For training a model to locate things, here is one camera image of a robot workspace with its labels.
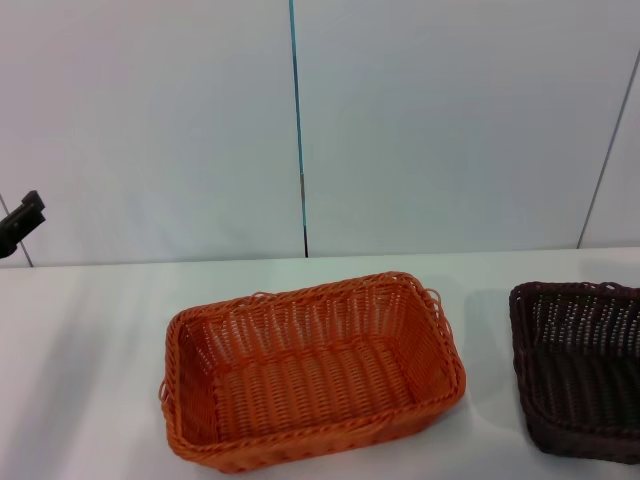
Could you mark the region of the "orange woven plastic basket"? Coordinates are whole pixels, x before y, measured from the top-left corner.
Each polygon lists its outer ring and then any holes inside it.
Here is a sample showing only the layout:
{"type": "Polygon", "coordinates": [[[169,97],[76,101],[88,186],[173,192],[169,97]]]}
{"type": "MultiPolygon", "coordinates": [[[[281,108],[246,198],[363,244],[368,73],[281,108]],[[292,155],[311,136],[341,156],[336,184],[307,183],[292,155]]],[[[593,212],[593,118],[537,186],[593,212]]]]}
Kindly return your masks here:
{"type": "Polygon", "coordinates": [[[159,398],[177,456],[244,473],[419,433],[465,387],[439,293],[386,272],[178,313],[159,398]]]}

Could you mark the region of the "dark brown woven basket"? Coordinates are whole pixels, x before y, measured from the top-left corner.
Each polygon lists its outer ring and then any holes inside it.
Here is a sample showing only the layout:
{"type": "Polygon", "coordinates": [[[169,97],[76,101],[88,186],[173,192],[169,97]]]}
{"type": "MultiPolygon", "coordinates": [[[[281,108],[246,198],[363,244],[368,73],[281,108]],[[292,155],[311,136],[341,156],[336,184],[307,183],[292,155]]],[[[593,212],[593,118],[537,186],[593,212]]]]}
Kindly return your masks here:
{"type": "Polygon", "coordinates": [[[527,282],[509,296],[513,364],[544,453],[640,465],[640,288],[527,282]]]}

